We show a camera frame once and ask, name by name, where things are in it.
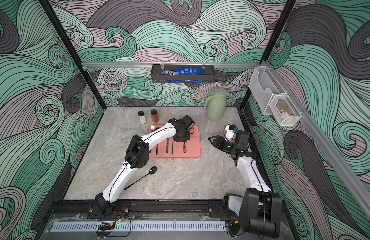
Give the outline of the white spice jar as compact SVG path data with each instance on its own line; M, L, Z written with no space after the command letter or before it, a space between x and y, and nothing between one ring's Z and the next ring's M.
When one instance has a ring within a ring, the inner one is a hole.
M147 123L144 111L139 111L138 116L142 125Z

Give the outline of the orange spice jar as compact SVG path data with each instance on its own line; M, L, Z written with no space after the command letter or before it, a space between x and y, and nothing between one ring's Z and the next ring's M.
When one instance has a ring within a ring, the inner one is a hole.
M154 123L157 123L159 121L159 115L157 110L155 109L151 110L151 119Z

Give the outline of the dark metal wall shelf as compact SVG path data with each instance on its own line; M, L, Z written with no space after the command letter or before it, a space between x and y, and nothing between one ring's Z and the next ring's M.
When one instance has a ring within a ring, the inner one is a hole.
M204 75L196 76L170 76L162 75L161 72L164 70L176 70L180 68L199 68L204 70ZM206 66L179 66L179 65L169 65L169 66L160 66L153 65L151 69L151 78L154 83L213 83L215 81L215 68L213 65Z

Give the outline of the grey handled fork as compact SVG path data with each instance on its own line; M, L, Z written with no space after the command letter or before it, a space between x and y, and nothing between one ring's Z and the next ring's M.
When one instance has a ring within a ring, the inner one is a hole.
M166 141L166 153L169 153L169 138Z

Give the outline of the blue snack packet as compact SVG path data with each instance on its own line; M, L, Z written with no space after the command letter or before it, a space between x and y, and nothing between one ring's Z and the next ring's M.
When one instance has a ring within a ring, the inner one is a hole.
M162 75L170 75L170 76L196 76L196 75L204 75L204 70L199 68L180 68L176 70L164 70L161 72Z

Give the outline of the clear plastic wall bin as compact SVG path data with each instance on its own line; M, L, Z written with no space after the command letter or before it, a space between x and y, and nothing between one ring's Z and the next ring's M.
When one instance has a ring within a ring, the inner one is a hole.
M275 69L268 66L255 67L249 88L264 115L273 114L270 107L273 98L286 96Z

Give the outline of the aluminium wall rail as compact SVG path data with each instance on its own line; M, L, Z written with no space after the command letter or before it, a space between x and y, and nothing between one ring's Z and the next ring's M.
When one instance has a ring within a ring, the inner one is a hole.
M290 105L292 105L292 110L296 111L301 116L300 121L308 130L321 154L330 162L330 165L334 171L342 180L343 184L347 187L348 191L353 195L358 205L370 221L369 190L359 179L359 177L352 171L348 163L336 150L334 145L326 137L320 127L315 123L308 111L301 105L297 99L297 96L290 90L285 81L278 76L274 67L268 61L262 61L261 65L269 69L272 78L275 80L277 85L280 86L282 92L286 94L286 100Z
M254 63L195 63L195 62L82 62L83 68L150 68L153 65L169 66L206 66L213 65L217 69L253 69L259 67L261 64Z

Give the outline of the small clear bin with contents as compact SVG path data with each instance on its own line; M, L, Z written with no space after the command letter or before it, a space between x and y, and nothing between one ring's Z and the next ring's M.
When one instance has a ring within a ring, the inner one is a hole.
M274 96L269 107L275 120L281 127L293 127L302 118L289 96Z

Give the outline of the sage green thermos jug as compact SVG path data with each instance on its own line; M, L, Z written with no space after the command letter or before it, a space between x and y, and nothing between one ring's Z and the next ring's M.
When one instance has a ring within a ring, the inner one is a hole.
M227 105L228 91L224 88L216 88L211 95L206 98L204 110L206 116L211 121L219 121L223 116Z

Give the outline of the aluminium wall rail right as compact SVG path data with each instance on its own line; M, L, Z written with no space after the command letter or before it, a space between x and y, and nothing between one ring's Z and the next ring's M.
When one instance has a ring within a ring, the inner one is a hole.
M261 65L269 69L272 78L275 80L277 85L280 86L282 92L286 94L286 100L290 105L292 105L292 110L296 111L301 116L300 121L308 130L321 154L330 162L330 165L334 171L342 180L343 184L347 187L348 191L353 195L358 205L370 221L369 190L359 179L359 177L352 171L348 163L336 150L334 145L326 137L320 127L315 123L308 111L301 105L297 99L297 96L290 90L285 81L278 76L274 67L268 61L262 61Z

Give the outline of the pink plastic tray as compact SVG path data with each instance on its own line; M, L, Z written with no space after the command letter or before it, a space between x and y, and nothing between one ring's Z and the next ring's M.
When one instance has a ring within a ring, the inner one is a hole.
M183 153L183 142L174 141L174 154L171 154L172 151L172 138L169 138L169 153L166 153L166 141L159 143L159 151L156 156L156 146L152 149L152 152L149 154L151 158L163 158L163 159L197 159L202 155L202 146L201 146L201 135L200 129L198 126L194 126L191 130L191 139L186 143L187 152Z

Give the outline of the aluminium wall rail back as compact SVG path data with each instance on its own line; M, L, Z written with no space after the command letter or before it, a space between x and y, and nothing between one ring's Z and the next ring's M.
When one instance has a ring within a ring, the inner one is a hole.
M259 67L261 64L254 63L195 63L195 62L82 62L83 68L150 68L153 65L169 66L206 66L213 65L217 69L253 69Z

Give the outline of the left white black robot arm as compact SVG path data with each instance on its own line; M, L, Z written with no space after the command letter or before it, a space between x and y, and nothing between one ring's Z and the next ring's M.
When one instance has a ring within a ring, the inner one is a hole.
M120 170L111 183L95 196L95 206L100 214L106 219L114 214L114 202L118 200L132 175L148 163L150 150L169 138L179 143L190 140L193 126L193 119L186 115L179 120L170 119L165 125L147 135L133 136Z

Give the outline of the black spoon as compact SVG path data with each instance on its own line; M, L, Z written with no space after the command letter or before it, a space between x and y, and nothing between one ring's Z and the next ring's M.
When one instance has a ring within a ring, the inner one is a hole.
M156 145L156 156L158 155L158 151L159 151L159 144Z
M127 189L129 189L134 184L136 184L138 181L142 180L143 178L147 177L148 175L154 175L157 172L157 170L158 170L158 168L156 166L151 167L150 170L149 170L149 172L147 174L145 174L144 176L142 176L141 178L139 178L138 180L136 180L135 182L133 182L129 186L125 187L124 188L124 191L127 190Z

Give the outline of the green handled fork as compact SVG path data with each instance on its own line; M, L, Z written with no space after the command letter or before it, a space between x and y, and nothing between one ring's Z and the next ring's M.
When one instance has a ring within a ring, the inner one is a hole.
M155 130L156 130L155 125L152 125L151 126L151 133L154 132Z

